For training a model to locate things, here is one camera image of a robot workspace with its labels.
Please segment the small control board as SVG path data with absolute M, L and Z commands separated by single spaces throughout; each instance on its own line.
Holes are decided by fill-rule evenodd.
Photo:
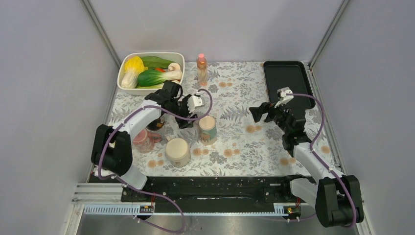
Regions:
M 300 213 L 301 209 L 299 207 L 287 207 L 286 211 L 288 214 L 293 214 L 293 213 Z
M 154 206 L 153 205 L 141 205 L 139 207 L 139 213 L 140 214 L 150 214 L 154 212 Z

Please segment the white napa cabbage toy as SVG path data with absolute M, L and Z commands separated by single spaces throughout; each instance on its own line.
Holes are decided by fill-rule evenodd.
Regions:
M 138 75 L 147 69 L 139 56 L 128 59 L 124 65 L 125 74 L 121 80 L 121 87 L 125 89 L 135 88 L 138 85 Z

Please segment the right small control board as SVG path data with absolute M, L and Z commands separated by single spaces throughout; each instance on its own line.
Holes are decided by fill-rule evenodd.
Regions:
M 299 207 L 287 207 L 286 211 L 288 214 L 293 214 L 293 213 L 300 213 L 301 209 Z

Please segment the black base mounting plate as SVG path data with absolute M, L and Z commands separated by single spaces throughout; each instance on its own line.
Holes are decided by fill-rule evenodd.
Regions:
M 275 206 L 294 206 L 290 182 L 302 175 L 265 177 L 149 176 L 146 192 L 175 201 L 184 213 L 282 213 Z

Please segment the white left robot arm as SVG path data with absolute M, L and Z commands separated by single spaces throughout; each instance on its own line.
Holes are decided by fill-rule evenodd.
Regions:
M 150 123 L 167 113 L 176 118 L 179 128 L 191 127 L 196 120 L 196 108 L 204 105 L 201 93 L 181 96 L 180 84 L 167 81 L 163 87 L 148 94 L 139 107 L 111 126 L 98 126 L 92 147 L 91 162 L 97 166 L 100 179 L 105 179 L 102 170 L 111 172 L 123 184 L 134 187 L 133 195 L 140 201 L 151 197 L 152 189 L 146 184 L 147 176 L 133 165 L 132 144 L 134 138 Z

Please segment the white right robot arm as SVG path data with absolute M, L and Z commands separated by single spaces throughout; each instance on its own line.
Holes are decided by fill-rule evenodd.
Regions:
M 311 139 L 304 126 L 305 118 L 297 118 L 284 104 L 264 102 L 249 108 L 255 122 L 266 115 L 265 122 L 275 123 L 283 132 L 285 150 L 310 173 L 314 182 L 303 177 L 281 187 L 281 197 L 288 202 L 296 198 L 313 206 L 322 226 L 353 227 L 364 220 L 360 183 L 353 175 L 345 175 L 330 166 L 311 149 Z

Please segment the pink drink bottle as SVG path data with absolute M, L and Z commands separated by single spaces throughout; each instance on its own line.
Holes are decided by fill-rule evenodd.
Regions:
M 198 55 L 196 60 L 197 63 L 197 73 L 198 73 L 198 83 L 200 86 L 206 86 L 208 82 L 208 64 L 203 53 Z

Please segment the cream floral mug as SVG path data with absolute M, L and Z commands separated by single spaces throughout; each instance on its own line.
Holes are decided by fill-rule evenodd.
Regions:
M 217 140 L 216 120 L 211 116 L 199 120 L 199 139 L 204 145 L 212 145 Z

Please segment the aluminium frame rail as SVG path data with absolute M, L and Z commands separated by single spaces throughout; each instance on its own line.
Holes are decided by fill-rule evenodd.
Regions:
M 122 192 L 120 183 L 79 183 L 71 201 L 80 204 L 119 204 Z

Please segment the pink glass mug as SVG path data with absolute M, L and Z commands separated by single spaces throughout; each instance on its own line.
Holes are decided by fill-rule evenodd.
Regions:
M 147 129 L 143 129 L 133 139 L 133 144 L 140 153 L 146 154 L 154 149 L 155 143 L 161 142 L 162 136 L 156 133 L 149 132 Z

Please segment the beige upside-down mug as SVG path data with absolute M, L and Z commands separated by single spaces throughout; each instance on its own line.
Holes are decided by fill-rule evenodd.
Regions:
M 169 140 L 165 147 L 165 155 L 175 167 L 184 167 L 191 160 L 190 147 L 182 138 Z

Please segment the white mushroom toy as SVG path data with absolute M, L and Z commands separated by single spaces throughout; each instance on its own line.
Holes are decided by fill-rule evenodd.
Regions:
M 173 62 L 173 63 L 169 64 L 167 70 L 168 71 L 181 71 L 181 66 L 180 66 L 180 64 L 178 64 L 176 62 Z

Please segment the left small control board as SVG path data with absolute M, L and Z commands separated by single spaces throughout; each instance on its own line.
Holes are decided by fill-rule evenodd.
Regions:
M 139 207 L 139 213 L 140 214 L 150 214 L 154 212 L 154 206 L 153 205 L 141 205 Z

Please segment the green bok choy toy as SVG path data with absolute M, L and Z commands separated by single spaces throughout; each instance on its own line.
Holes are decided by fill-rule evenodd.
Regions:
M 151 87 L 165 81 L 181 80 L 181 71 L 160 72 L 157 70 L 146 70 L 138 75 L 138 86 Z

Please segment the black serving tray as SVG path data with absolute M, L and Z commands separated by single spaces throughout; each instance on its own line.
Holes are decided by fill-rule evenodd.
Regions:
M 313 94 L 305 66 L 300 61 L 266 61 L 263 70 L 269 101 L 277 101 L 277 90 L 285 87 L 294 93 Z

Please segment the white plastic vegetable tub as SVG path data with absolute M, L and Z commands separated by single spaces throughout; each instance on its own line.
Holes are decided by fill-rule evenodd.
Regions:
M 166 81 L 182 83 L 184 56 L 178 52 L 139 52 L 124 58 L 117 86 L 131 95 L 147 95 Z

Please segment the black mug with tan rim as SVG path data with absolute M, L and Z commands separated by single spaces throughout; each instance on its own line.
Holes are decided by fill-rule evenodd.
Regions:
M 146 129 L 149 131 L 158 131 L 164 126 L 165 120 L 163 116 L 160 116 L 158 119 L 152 121 L 146 126 Z

